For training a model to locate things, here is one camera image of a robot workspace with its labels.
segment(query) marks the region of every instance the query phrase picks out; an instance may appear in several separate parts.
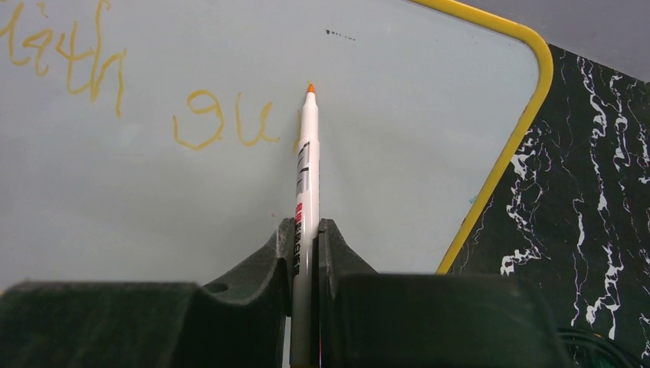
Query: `marker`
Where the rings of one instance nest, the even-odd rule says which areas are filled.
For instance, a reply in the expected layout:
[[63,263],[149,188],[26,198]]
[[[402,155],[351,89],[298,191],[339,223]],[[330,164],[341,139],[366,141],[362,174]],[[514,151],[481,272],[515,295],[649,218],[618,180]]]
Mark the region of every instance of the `marker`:
[[312,303],[312,283],[318,264],[314,264],[314,241],[318,236],[319,177],[318,106],[314,86],[309,85],[303,105],[298,141],[296,184],[296,234],[293,262],[293,300],[291,308],[291,346],[289,364],[293,367],[318,366],[318,316]]

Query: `handwriting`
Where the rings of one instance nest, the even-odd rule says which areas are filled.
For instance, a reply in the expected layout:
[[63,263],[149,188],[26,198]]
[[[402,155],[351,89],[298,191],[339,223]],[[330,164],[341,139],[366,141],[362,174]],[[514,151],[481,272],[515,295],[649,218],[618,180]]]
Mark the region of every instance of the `handwriting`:
[[[242,128],[242,122],[241,122],[241,113],[239,111],[239,106],[241,103],[241,95],[242,93],[240,92],[237,95],[237,100],[235,101],[235,125],[237,127],[237,136],[239,138],[239,141],[246,147],[254,146],[257,144],[260,140],[264,140],[269,143],[277,143],[280,141],[280,137],[276,136],[275,138],[270,138],[269,136],[266,135],[266,119],[268,117],[268,114],[271,112],[271,108],[273,107],[272,102],[268,102],[264,107],[262,107],[262,110],[260,112],[260,129],[258,130],[257,136],[253,140],[246,140],[244,138],[244,134],[241,131]],[[193,100],[197,97],[200,96],[207,96],[209,97],[213,104],[204,107],[204,108],[197,108],[193,105]],[[210,136],[207,140],[203,141],[200,144],[193,144],[190,143],[186,140],[183,140],[179,137],[179,121],[176,118],[176,115],[172,116],[172,120],[174,122],[174,140],[187,147],[190,148],[191,150],[202,150],[206,148],[207,146],[213,144],[217,140],[222,139],[222,131],[225,127],[225,118],[222,112],[221,104],[219,103],[219,99],[209,90],[196,90],[192,92],[188,97],[187,97],[187,106],[189,107],[190,111],[192,111],[194,114],[200,115],[200,114],[205,114],[205,113],[215,113],[215,116],[219,120],[219,125],[217,127],[216,132]]]
[[[36,75],[39,77],[43,77],[48,73],[49,66],[45,65],[45,68],[41,70],[41,58],[43,57],[43,51],[45,51],[45,48],[48,47],[50,42],[52,42],[52,35],[54,32],[50,29],[44,29],[43,31],[38,32],[37,34],[33,34],[32,36],[27,37],[23,42],[22,42],[22,47],[23,48],[36,48],[38,51],[36,52],[36,62],[34,62],[34,68],[36,69]],[[35,44],[34,41],[37,41],[40,38],[45,38],[41,44]]]
[[[45,12],[45,3],[43,1],[36,2],[36,5],[40,9],[40,14],[44,18],[49,18]],[[119,119],[122,117],[122,98],[124,92],[124,81],[123,81],[123,65],[126,59],[126,48],[122,51],[114,52],[105,58],[103,53],[103,32],[102,32],[102,20],[104,12],[109,12],[112,8],[110,0],[97,0],[97,7],[94,14],[94,33],[95,33],[95,44],[92,47],[86,49],[78,50],[77,47],[77,33],[79,32],[78,21],[72,21],[72,28],[66,34],[61,32],[60,34],[55,32],[52,28],[44,28],[40,31],[28,35],[22,42],[16,40],[16,29],[18,23],[22,25],[21,17],[24,16],[25,4],[24,2],[19,2],[9,19],[9,21],[0,28],[0,38],[6,36],[7,45],[8,45],[8,56],[9,60],[13,65],[22,67],[28,64],[30,61],[34,61],[34,73],[39,77],[45,77],[48,75],[48,72],[51,69],[51,66],[43,62],[43,57],[50,48],[50,45],[53,44],[54,52],[63,57],[66,61],[66,90],[71,95],[82,94],[88,92],[90,97],[90,102],[93,104],[96,102],[99,97],[101,86],[107,78],[107,73],[111,67],[116,72],[117,77],[117,95],[115,99],[115,115]],[[17,49],[22,46],[24,51],[35,49],[35,55],[28,55],[20,58],[20,50]],[[92,61],[92,66],[90,69],[90,75],[80,85],[73,85],[72,79],[75,75],[75,66],[84,61]],[[200,97],[207,97],[210,99],[211,103],[207,107],[197,107],[196,99]],[[237,95],[235,101],[235,129],[237,131],[237,137],[242,145],[246,147],[251,147],[259,144],[264,141],[267,143],[278,143],[280,141],[279,136],[268,136],[268,116],[271,114],[273,109],[273,102],[269,101],[266,103],[260,111],[259,114],[259,127],[257,133],[252,138],[245,136],[245,122],[242,121],[241,116],[241,104],[242,104],[243,93]],[[226,127],[226,120],[222,111],[222,106],[219,103],[218,98],[209,90],[196,90],[192,92],[187,97],[187,106],[189,110],[195,115],[203,114],[214,114],[218,123],[215,128],[215,132],[208,137],[206,140],[200,143],[190,143],[187,140],[184,140],[180,136],[179,128],[179,119],[176,115],[172,116],[174,130],[173,136],[174,140],[185,147],[190,148],[191,150],[202,150],[207,146],[213,144],[218,140],[222,140],[222,133]],[[297,145],[300,140],[300,111],[298,111],[298,121],[297,121],[297,136],[293,145],[294,154],[297,153]]]
[[16,60],[14,58],[14,37],[16,33],[16,23],[18,22],[18,18],[20,17],[22,9],[24,7],[25,5],[22,2],[18,3],[18,6],[16,6],[14,13],[11,15],[9,23],[3,29],[0,29],[0,38],[9,33],[9,60],[11,60],[11,63],[17,67],[21,67],[27,64],[31,59],[29,56],[25,57],[22,60]]
[[237,101],[235,102],[235,117],[237,120],[237,136],[239,137],[239,141],[244,144],[244,146],[253,146],[255,145],[260,138],[267,142],[278,142],[280,140],[280,137],[277,136],[275,138],[269,138],[266,136],[265,130],[266,130],[266,117],[268,116],[268,113],[271,112],[271,108],[273,107],[273,103],[269,102],[264,107],[262,108],[262,111],[260,112],[260,130],[258,131],[258,135],[255,137],[254,140],[249,140],[246,141],[244,140],[244,137],[241,134],[241,119],[239,117],[239,100],[241,99],[241,92],[237,95]]
[[[43,17],[48,18],[48,15],[45,14],[45,10],[44,10],[45,3],[38,2],[36,5],[41,9],[41,15]],[[23,14],[24,8],[25,8],[25,4],[23,2],[19,2],[11,15],[11,19],[9,20],[9,23],[7,23],[5,27],[0,29],[0,38],[2,38],[5,35],[8,36],[8,49],[9,49],[10,61],[13,63],[13,65],[19,67],[26,65],[31,60],[31,57],[29,56],[26,56],[20,60],[17,59],[15,56],[15,29],[19,18]],[[121,110],[122,96],[124,92],[123,62],[124,62],[124,58],[126,57],[126,48],[124,48],[121,52],[112,54],[106,61],[104,61],[100,65],[102,41],[103,41],[103,35],[101,31],[102,11],[104,9],[109,11],[110,8],[111,8],[111,4],[108,0],[99,0],[97,3],[97,10],[95,11],[95,34],[97,37],[97,41],[94,49],[89,48],[87,51],[83,53],[76,54],[75,41],[77,38],[77,21],[74,21],[72,32],[70,34],[70,39],[68,42],[69,52],[64,51],[62,48],[66,38],[65,33],[61,33],[58,43],[56,44],[55,50],[57,53],[59,53],[67,60],[66,88],[68,93],[80,94],[86,90],[90,90],[91,103],[94,103],[97,100],[97,97],[99,96],[100,87],[104,78],[106,77],[108,68],[113,64],[117,65],[118,90],[117,90],[117,97],[115,103],[115,115],[117,118],[120,118],[122,117],[122,110]],[[49,66],[45,65],[41,67],[41,63],[42,63],[43,54],[48,48],[48,46],[50,45],[50,43],[52,42],[53,37],[54,37],[54,31],[51,28],[46,28],[42,31],[39,31],[38,33],[27,36],[26,39],[23,40],[22,42],[22,47],[24,49],[35,48],[37,50],[35,61],[34,61],[34,70],[36,75],[39,77],[43,77],[48,74]],[[79,88],[73,88],[71,86],[71,81],[72,81],[72,75],[74,73],[74,63],[90,57],[94,57],[94,59],[93,59],[93,66],[90,71],[89,81]]]
[[[208,97],[210,97],[212,99],[212,101],[214,101],[214,103],[212,105],[210,105],[209,107],[206,107],[204,109],[197,109],[196,107],[194,107],[194,105],[192,105],[192,101],[195,98],[199,97],[199,96],[208,96]],[[195,92],[192,92],[187,97],[187,106],[189,107],[189,109],[193,113],[195,113],[197,115],[203,114],[203,113],[211,113],[212,111],[214,111],[215,115],[217,116],[217,119],[219,119],[221,121],[221,123],[219,124],[219,127],[217,128],[217,131],[215,132],[214,135],[212,135],[210,138],[208,138],[205,142],[203,142],[201,144],[198,144],[198,145],[194,145],[194,144],[191,144],[191,143],[189,143],[189,142],[187,142],[185,140],[181,140],[179,138],[179,122],[176,119],[176,115],[174,115],[173,116],[173,119],[174,119],[174,140],[176,140],[176,142],[182,144],[183,146],[185,146],[187,148],[190,148],[192,150],[196,150],[196,151],[203,150],[204,148],[206,148],[210,144],[214,143],[216,140],[221,140],[222,131],[223,131],[223,128],[224,128],[224,125],[225,125],[225,119],[223,117],[222,105],[219,103],[218,98],[212,92],[210,92],[209,90],[197,90]]]
[[[66,53],[62,49],[62,45],[65,41],[65,33],[61,33],[61,37],[59,38],[59,42],[57,43],[56,50],[57,52],[63,56],[67,60],[67,80],[66,80],[66,87],[67,91],[70,94],[80,94],[90,88],[90,102],[94,103],[97,100],[97,96],[99,95],[100,92],[100,86],[102,84],[103,79],[106,77],[106,71],[110,67],[110,65],[114,62],[117,62],[117,83],[118,83],[118,90],[117,90],[117,100],[115,103],[115,115],[120,118],[122,117],[122,95],[124,93],[124,82],[123,82],[123,77],[122,77],[122,69],[123,69],[123,62],[124,58],[126,57],[126,48],[124,48],[121,52],[113,54],[111,57],[108,58],[107,61],[105,61],[100,69],[99,76],[97,76],[97,67],[99,66],[99,61],[100,61],[100,55],[102,51],[102,32],[101,32],[101,15],[102,15],[102,9],[106,7],[106,10],[110,10],[110,2],[108,0],[99,0],[97,3],[97,10],[95,11],[95,33],[97,36],[97,43],[95,44],[95,49],[90,48],[88,51],[85,51],[82,54],[75,54],[74,49],[75,49],[75,40],[77,38],[77,21],[74,21],[73,26],[72,26],[72,32],[70,33],[70,40],[68,42],[68,50],[69,53]],[[94,56],[93,59],[93,67],[90,70],[90,80],[84,84],[83,86],[73,89],[71,87],[71,81],[72,81],[72,74],[74,72],[74,63],[77,61],[82,61],[85,58],[89,58],[90,56]]]

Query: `white board surface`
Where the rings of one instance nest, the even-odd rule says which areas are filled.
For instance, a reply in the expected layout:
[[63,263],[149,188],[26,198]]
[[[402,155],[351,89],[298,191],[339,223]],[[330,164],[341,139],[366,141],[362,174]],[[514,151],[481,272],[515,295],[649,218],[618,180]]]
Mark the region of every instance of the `white board surface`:
[[308,82],[321,216],[377,270],[433,272],[539,77],[400,0],[6,0],[0,36],[0,288],[236,265],[293,215]]

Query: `gray wall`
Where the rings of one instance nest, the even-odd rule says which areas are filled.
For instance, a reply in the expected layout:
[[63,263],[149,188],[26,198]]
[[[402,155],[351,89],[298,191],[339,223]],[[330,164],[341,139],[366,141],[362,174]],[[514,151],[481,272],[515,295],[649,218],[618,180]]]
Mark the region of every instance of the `gray wall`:
[[648,0],[460,0],[537,31],[551,44],[650,81]]

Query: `cable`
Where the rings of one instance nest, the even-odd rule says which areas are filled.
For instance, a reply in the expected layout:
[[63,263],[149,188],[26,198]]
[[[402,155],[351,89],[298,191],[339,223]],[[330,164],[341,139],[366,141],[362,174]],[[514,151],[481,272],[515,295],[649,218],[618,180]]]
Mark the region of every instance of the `cable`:
[[558,335],[569,351],[570,347],[583,348],[586,357],[589,359],[589,366],[603,366],[602,363],[605,360],[609,362],[608,365],[615,364],[614,367],[650,368],[650,366],[623,349],[613,340],[594,331],[572,327],[560,328]]

